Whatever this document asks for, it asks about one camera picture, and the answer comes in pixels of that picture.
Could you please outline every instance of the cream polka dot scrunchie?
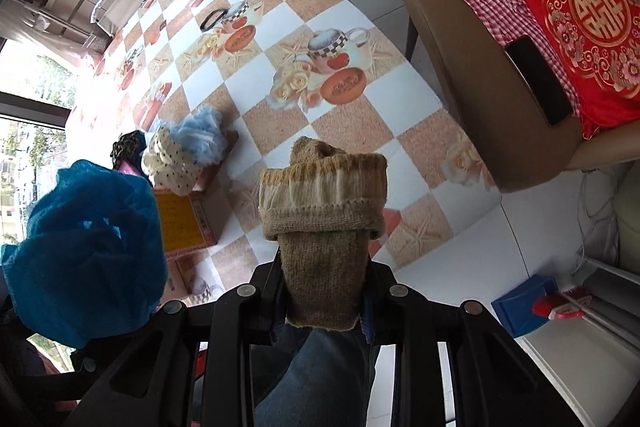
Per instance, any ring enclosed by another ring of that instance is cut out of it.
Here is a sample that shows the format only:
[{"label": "cream polka dot scrunchie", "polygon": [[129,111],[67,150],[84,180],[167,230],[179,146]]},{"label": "cream polka dot scrunchie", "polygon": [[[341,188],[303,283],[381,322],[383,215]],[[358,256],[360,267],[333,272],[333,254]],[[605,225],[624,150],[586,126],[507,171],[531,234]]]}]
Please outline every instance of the cream polka dot scrunchie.
[{"label": "cream polka dot scrunchie", "polygon": [[154,188],[165,188],[178,196],[189,194],[202,167],[160,126],[142,155],[142,170]]}]

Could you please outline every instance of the black ring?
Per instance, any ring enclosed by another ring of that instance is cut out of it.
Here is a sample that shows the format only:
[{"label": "black ring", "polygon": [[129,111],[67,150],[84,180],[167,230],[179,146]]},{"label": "black ring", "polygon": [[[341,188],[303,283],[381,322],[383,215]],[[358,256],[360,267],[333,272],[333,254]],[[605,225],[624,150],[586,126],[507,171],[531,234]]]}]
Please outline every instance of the black ring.
[{"label": "black ring", "polygon": [[[213,28],[213,26],[218,24],[219,20],[226,15],[226,12],[228,10],[229,8],[218,8],[217,10],[213,10],[213,12],[207,15],[207,18],[202,21],[202,24],[200,25],[200,29],[204,32],[208,32],[210,29]],[[211,17],[216,13],[220,13],[220,15],[216,17],[216,20],[213,21],[213,24],[211,26],[206,26],[207,22],[209,22],[209,19],[211,19]]]}]

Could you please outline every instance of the chair leg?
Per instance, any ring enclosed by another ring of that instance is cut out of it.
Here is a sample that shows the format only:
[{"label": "chair leg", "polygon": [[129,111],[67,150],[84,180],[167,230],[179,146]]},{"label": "chair leg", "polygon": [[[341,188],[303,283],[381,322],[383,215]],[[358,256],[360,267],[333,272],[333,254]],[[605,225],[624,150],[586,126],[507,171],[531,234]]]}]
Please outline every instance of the chair leg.
[{"label": "chair leg", "polygon": [[409,27],[406,31],[406,48],[404,49],[404,58],[411,62],[414,56],[415,43],[418,41],[418,30],[415,28],[414,22],[409,17]]}]

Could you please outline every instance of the brown sock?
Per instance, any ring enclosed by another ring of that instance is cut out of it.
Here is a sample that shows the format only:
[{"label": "brown sock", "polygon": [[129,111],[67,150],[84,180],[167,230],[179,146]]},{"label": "brown sock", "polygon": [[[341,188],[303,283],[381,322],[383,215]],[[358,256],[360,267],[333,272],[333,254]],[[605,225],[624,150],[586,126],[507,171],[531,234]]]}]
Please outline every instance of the brown sock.
[{"label": "brown sock", "polygon": [[259,200],[264,237],[280,245],[289,322],[353,328],[367,243],[385,231],[385,157],[349,155],[302,137],[289,168],[262,172]]}]

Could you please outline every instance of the chair armrest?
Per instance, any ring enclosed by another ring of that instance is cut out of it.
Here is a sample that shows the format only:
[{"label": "chair armrest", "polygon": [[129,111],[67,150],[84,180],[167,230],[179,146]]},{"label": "chair armrest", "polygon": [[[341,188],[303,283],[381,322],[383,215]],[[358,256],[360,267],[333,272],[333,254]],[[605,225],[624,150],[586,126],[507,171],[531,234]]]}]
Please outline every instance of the chair armrest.
[{"label": "chair armrest", "polygon": [[639,158],[640,120],[603,130],[590,140],[583,140],[566,169],[594,169]]}]

